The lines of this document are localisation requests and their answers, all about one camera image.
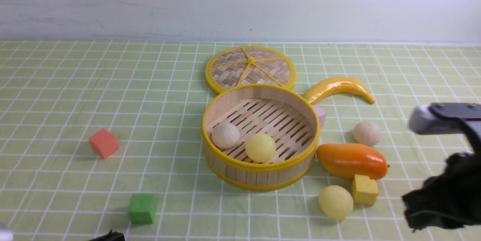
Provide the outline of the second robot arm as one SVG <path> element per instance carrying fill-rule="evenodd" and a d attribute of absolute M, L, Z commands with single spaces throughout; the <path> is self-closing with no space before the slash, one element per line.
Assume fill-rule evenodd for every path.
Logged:
<path fill-rule="evenodd" d="M 419 135 L 461 132 L 472 150 L 448 156 L 441 174 L 427 178 L 421 188 L 402 196 L 408 226 L 418 231 L 480 225 L 480 122 L 411 121 L 409 128 Z"/>

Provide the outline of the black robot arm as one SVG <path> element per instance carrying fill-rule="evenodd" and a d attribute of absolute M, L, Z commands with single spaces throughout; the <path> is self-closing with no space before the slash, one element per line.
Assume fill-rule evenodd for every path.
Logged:
<path fill-rule="evenodd" d="M 109 233 L 90 239 L 89 241 L 125 241 L 125 236 L 121 232 L 110 230 Z"/>

